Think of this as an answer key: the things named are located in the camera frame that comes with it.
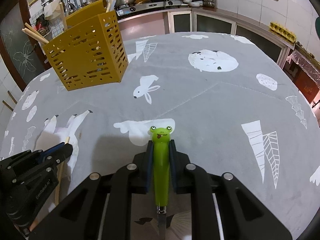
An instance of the robotic arm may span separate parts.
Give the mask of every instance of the robotic arm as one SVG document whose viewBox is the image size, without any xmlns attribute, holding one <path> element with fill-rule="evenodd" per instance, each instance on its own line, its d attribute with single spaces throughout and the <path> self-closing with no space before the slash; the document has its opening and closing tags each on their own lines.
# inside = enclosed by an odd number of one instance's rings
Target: robotic arm
<svg viewBox="0 0 320 240">
<path fill-rule="evenodd" d="M 23 239 L 14 225 L 30 240 L 98 239 L 99 231 L 102 240 L 130 239 L 131 194 L 149 190 L 152 141 L 146 152 L 135 155 L 132 163 L 116 173 L 90 174 L 29 232 L 28 227 L 58 183 L 57 163 L 71 152 L 72 146 L 62 143 L 45 152 L 27 151 L 0 162 L 0 215 L 5 221 L 0 234 L 4 235 L 5 229 L 5 240 Z M 175 193 L 191 194 L 192 239 L 220 239 L 215 193 L 225 240 L 292 240 L 284 225 L 233 174 L 208 174 L 190 163 L 188 155 L 177 152 L 173 140 L 169 142 L 169 156 Z"/>
</svg>

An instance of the metal ferrule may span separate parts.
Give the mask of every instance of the metal ferrule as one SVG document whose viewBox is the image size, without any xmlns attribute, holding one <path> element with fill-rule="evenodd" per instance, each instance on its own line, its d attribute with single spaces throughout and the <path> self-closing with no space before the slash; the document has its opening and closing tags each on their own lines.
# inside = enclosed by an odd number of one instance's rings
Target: metal ferrule
<svg viewBox="0 0 320 240">
<path fill-rule="evenodd" d="M 167 207 L 159 207 L 157 206 L 157 214 L 166 214 L 167 213 Z"/>
</svg>

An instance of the gray tablecloth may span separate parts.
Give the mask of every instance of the gray tablecloth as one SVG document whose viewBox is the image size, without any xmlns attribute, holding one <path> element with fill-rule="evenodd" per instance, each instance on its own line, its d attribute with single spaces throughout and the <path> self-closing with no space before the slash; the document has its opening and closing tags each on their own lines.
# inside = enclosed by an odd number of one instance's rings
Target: gray tablecloth
<svg viewBox="0 0 320 240">
<path fill-rule="evenodd" d="M 232 172 L 296 239 L 320 206 L 319 126 L 279 66 L 247 39 L 219 33 L 124 44 L 130 64 L 121 83 L 68 92 L 53 69 L 33 80 L 1 156 L 45 150 L 71 134 L 65 196 L 91 172 L 113 173 L 145 151 L 152 125 L 170 125 L 178 151 L 209 173 Z M 180 222 L 191 221 L 188 198 L 170 196 L 168 239 L 181 239 Z M 154 206 L 152 194 L 133 197 L 132 239 L 157 239 Z"/>
</svg>

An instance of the screw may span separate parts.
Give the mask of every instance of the screw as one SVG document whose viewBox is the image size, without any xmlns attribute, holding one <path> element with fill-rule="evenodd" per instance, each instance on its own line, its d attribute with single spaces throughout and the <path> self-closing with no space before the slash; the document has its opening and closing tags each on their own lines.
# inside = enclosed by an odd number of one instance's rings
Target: screw
<svg viewBox="0 0 320 240">
<path fill-rule="evenodd" d="M 127 165 L 127 169 L 129 171 L 134 171 L 137 168 L 137 165 L 135 165 L 134 163 L 130 163 Z"/>
<path fill-rule="evenodd" d="M 223 174 L 223 177 L 226 179 L 226 180 L 232 180 L 233 179 L 233 175 L 229 172 Z"/>
<path fill-rule="evenodd" d="M 89 178 L 90 178 L 91 180 L 97 180 L 97 179 L 100 178 L 100 175 L 99 175 L 99 173 L 94 172 L 94 173 L 91 173 L 91 174 L 90 174 Z"/>
<path fill-rule="evenodd" d="M 186 165 L 186 169 L 189 170 L 189 171 L 193 171 L 196 169 L 196 166 L 192 163 L 189 163 Z"/>
</svg>

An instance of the knife blade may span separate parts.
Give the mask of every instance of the knife blade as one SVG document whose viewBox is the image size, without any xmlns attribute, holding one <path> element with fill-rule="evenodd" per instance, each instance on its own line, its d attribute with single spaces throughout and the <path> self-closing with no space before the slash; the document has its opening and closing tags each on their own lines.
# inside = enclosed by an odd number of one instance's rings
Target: knife blade
<svg viewBox="0 0 320 240">
<path fill-rule="evenodd" d="M 167 227 L 167 214 L 158 214 L 159 240 L 165 240 L 165 231 Z"/>
</svg>

